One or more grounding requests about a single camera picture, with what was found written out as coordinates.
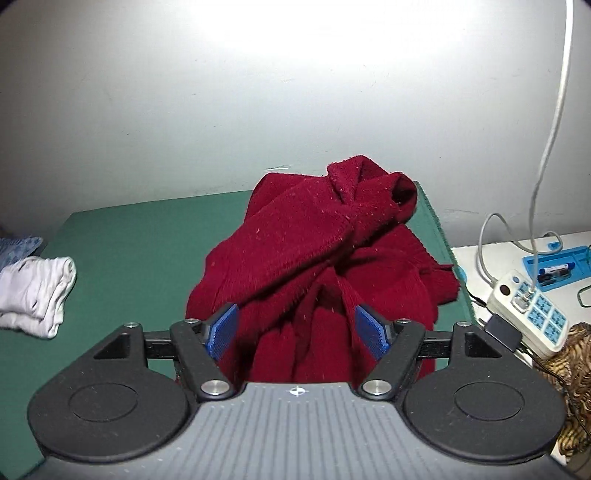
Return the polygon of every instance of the green table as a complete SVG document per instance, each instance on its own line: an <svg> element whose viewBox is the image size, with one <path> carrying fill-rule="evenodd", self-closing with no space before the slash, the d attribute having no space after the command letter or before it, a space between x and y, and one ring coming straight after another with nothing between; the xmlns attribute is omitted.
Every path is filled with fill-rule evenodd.
<svg viewBox="0 0 591 480"><path fill-rule="evenodd" d="M165 330L184 317L207 253L242 222L251 192L140 203L74 213L44 257L70 256L78 278L53 340L0 330L0 472L16 478L42 459L27 425L31 396L119 325ZM420 190L410 228L440 262L453 256ZM440 307L438 329L473 317L464 290ZM172 361L150 367L174 376Z"/></svg>

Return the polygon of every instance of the white power strip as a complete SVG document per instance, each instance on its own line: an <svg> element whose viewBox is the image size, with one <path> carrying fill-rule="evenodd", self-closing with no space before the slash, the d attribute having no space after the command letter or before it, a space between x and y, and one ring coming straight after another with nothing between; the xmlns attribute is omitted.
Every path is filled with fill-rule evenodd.
<svg viewBox="0 0 591 480"><path fill-rule="evenodd" d="M529 298L530 282L517 270L510 271L496 282L486 306L517 328L536 355L547 359L560 352L569 323L539 289Z"/></svg>

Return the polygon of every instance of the blue folded fabric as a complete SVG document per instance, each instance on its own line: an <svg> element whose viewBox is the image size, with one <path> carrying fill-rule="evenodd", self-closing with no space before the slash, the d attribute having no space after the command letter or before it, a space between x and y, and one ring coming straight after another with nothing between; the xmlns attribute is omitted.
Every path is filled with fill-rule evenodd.
<svg viewBox="0 0 591 480"><path fill-rule="evenodd" d="M40 236L0 238L0 270L31 255L43 242Z"/></svg>

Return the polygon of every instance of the white cloth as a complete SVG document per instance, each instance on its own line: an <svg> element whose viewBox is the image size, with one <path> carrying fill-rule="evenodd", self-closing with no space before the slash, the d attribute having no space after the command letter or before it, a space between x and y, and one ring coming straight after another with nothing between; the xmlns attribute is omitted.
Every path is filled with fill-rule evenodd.
<svg viewBox="0 0 591 480"><path fill-rule="evenodd" d="M27 257L0 271L0 328L54 338L76 280L70 257Z"/></svg>

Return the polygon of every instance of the white table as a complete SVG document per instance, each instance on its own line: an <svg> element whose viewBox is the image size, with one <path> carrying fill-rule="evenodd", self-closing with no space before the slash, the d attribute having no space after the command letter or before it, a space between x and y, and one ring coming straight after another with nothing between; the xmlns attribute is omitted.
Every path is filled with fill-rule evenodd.
<svg viewBox="0 0 591 480"><path fill-rule="evenodd" d="M591 232L571 233L570 235L562 236L564 242L564 249L579 247L581 245L591 244ZM548 250L548 243L555 242L554 237L546 237L538 239L537 246L540 250ZM527 247L529 241L522 242ZM466 272L466 286L473 295L487 301L491 294L491 287L482 279L476 267L476 245L469 247L452 248L453 254L456 256L458 264ZM509 270L518 270L524 275L528 275L523 266L523 257L529 254L520 250L511 242L503 242L498 244L489 244L483 247L484 261L487 269L495 278L500 278ZM577 282L565 285L564 287L555 288L544 293L553 303L555 303L562 312L566 315L569 321L569 327L576 323L586 322L591 323L591 309L584 309L577 301L577 292L587 285L591 285L591 277L584 278ZM584 292L581 295L583 302L591 305L591 290ZM479 307L472 303L474 312L477 318L488 321L491 313L483 307Z"/></svg>

